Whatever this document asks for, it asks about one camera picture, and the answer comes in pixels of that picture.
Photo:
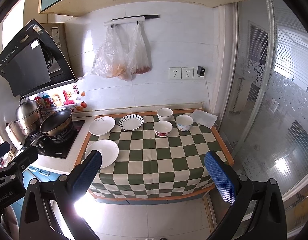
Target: wok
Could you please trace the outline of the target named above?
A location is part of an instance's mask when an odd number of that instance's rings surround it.
[[[71,109],[66,108],[48,116],[40,126],[40,132],[43,134],[34,140],[30,145],[36,145],[38,140],[44,136],[56,136],[66,129],[71,123],[73,113]]]

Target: checkered tablecloth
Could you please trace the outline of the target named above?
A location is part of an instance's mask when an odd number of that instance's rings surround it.
[[[119,154],[110,166],[100,169],[90,189],[107,198],[157,198],[182,196],[213,184],[204,166],[204,156],[214,150],[226,162],[221,147],[211,129],[194,123],[182,132],[173,129],[167,138],[155,135],[156,115],[144,116],[144,125],[132,132],[118,127],[103,136],[91,135],[87,148],[97,140],[109,139],[118,144]]]

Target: striped plate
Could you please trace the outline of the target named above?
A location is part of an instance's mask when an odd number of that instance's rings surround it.
[[[134,131],[141,127],[144,123],[144,118],[138,114],[129,114],[124,116],[118,122],[119,128],[123,131]]]

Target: white plate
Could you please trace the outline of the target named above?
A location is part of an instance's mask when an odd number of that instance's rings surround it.
[[[123,131],[134,131],[141,127],[144,123],[144,118],[141,117],[138,114],[129,114],[127,116],[124,116],[121,120],[118,122],[119,128],[121,128]]]
[[[115,126],[115,119],[110,116],[103,116],[95,119],[89,125],[89,132],[93,135],[100,136],[110,132]]]
[[[85,159],[92,150],[97,150],[102,155],[102,166],[100,166],[100,168],[105,168],[111,165],[117,159],[119,153],[118,145],[111,140],[100,140],[94,142],[87,148]]]

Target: hanging plastic bag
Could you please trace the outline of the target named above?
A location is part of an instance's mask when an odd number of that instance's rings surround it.
[[[129,69],[132,74],[143,74],[151,70],[140,24],[136,25],[129,42],[127,69]]]
[[[126,54],[116,29],[116,27],[108,26],[106,41],[99,47],[95,55],[91,74],[105,78],[118,77],[129,81],[131,74],[127,70]]]

